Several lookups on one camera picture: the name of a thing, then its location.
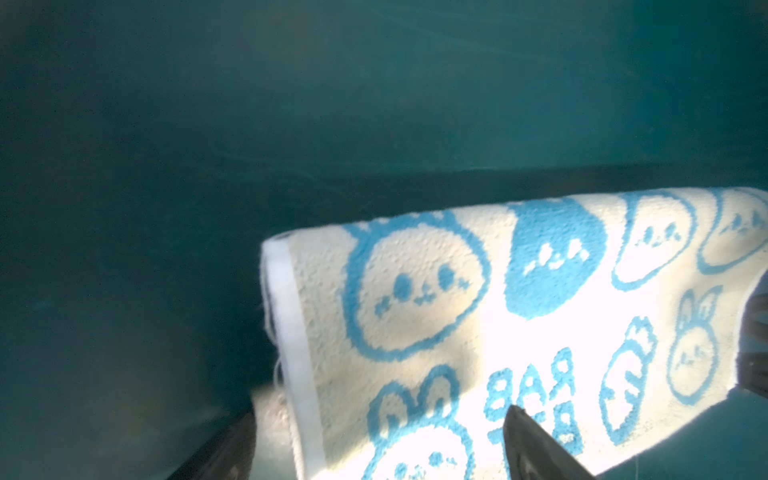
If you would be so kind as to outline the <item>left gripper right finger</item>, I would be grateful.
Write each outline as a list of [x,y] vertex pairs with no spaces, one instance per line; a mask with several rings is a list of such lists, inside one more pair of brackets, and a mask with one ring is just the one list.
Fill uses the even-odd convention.
[[511,479],[594,480],[523,408],[508,408],[502,432]]

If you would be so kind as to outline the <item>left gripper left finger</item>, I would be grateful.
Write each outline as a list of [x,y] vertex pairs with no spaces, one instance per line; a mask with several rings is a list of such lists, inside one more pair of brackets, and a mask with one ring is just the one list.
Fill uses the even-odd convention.
[[211,437],[168,480],[238,480],[250,477],[257,423],[248,411]]

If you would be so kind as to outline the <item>blue patterned towel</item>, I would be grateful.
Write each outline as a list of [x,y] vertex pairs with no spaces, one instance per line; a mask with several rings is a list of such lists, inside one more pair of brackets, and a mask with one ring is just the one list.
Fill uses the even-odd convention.
[[296,230],[261,283],[301,479],[505,479],[523,409],[590,472],[737,382],[767,195],[573,195]]

